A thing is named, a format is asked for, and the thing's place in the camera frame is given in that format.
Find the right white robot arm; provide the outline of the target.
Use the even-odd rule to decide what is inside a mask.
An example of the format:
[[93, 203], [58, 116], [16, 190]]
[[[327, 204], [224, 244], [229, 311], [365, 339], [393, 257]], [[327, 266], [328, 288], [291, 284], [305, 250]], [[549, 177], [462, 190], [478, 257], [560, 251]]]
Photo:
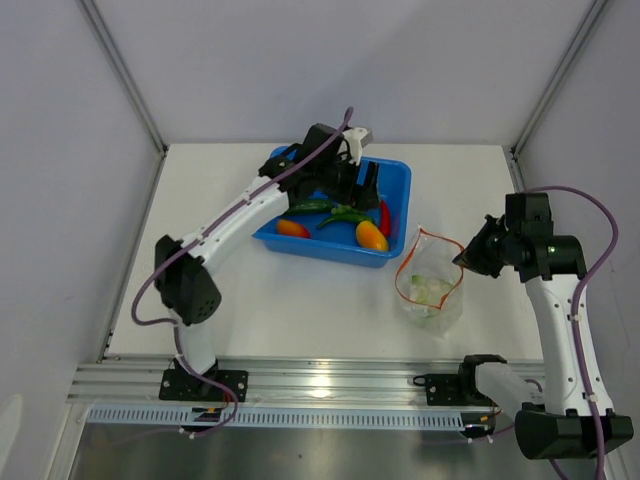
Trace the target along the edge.
[[557, 235], [547, 194], [509, 194], [505, 213], [485, 223], [454, 264], [496, 278], [513, 268], [532, 305], [543, 353], [541, 390], [498, 355], [468, 355], [459, 366], [458, 395], [485, 397], [512, 419], [518, 446], [530, 460], [590, 459], [630, 441], [630, 417], [616, 413], [601, 378], [586, 311], [587, 268], [581, 243]]

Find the clear zip top bag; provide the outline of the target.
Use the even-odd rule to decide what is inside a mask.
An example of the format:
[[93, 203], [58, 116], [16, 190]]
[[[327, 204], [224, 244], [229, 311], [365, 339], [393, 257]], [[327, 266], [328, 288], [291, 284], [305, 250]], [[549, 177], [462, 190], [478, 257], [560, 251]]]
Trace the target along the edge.
[[400, 308], [432, 335], [444, 336], [462, 316], [464, 269], [453, 260], [463, 250], [459, 242], [419, 227], [396, 270]]

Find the orange red mango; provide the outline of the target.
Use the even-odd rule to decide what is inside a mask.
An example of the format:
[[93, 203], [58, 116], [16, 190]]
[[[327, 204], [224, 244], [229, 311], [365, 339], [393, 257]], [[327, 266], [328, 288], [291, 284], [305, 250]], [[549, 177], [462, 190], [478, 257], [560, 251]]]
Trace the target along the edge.
[[276, 231], [279, 235], [304, 239], [311, 238], [310, 232], [304, 225], [283, 218], [277, 221]]

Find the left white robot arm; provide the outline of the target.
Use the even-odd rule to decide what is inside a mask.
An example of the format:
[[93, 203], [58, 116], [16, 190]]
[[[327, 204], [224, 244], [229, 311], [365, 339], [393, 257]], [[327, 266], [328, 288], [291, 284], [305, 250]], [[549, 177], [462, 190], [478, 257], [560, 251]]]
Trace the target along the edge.
[[[186, 370], [181, 385], [192, 398], [207, 399], [217, 387], [217, 358], [205, 323], [222, 300], [214, 281], [222, 263], [264, 224], [317, 192], [339, 204], [378, 205], [377, 170], [361, 166], [372, 139], [365, 127], [338, 131], [317, 123], [302, 142], [269, 158], [245, 192], [209, 225], [178, 240], [157, 241], [154, 286], [177, 325], [177, 350]], [[360, 185], [362, 172], [366, 182]]]

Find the yellow orange mango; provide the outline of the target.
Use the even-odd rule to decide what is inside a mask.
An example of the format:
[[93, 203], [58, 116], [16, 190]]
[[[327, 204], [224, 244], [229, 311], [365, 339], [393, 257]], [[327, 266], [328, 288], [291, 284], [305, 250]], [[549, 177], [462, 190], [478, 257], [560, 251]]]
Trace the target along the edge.
[[355, 230], [356, 241], [360, 247], [387, 252], [389, 244], [387, 238], [381, 233], [378, 227], [369, 220], [360, 222]]

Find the white cauliflower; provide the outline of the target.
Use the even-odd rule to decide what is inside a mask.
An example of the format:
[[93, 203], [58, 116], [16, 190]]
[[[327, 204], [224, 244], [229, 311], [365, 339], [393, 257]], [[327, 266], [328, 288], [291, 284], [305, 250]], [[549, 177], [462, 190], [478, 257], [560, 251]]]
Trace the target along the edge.
[[438, 315], [453, 285], [440, 278], [412, 275], [409, 288], [409, 311], [418, 317]]

